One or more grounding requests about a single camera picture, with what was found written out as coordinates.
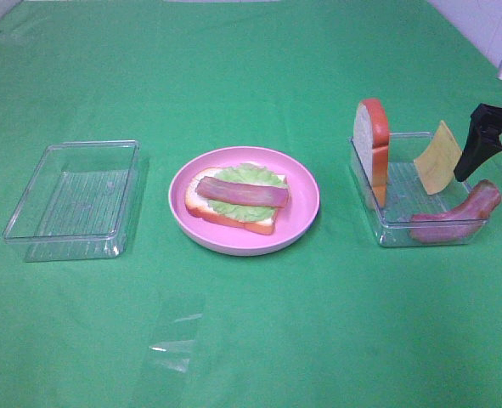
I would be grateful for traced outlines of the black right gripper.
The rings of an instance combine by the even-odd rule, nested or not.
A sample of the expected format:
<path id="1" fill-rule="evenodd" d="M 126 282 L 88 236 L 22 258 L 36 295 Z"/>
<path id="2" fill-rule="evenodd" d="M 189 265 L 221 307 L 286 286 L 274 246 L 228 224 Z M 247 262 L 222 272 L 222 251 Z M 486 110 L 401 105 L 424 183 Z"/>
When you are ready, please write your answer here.
<path id="1" fill-rule="evenodd" d="M 471 113 L 465 148 L 454 168 L 455 179 L 467 180 L 484 162 L 502 151 L 502 107 L 479 104 Z"/>

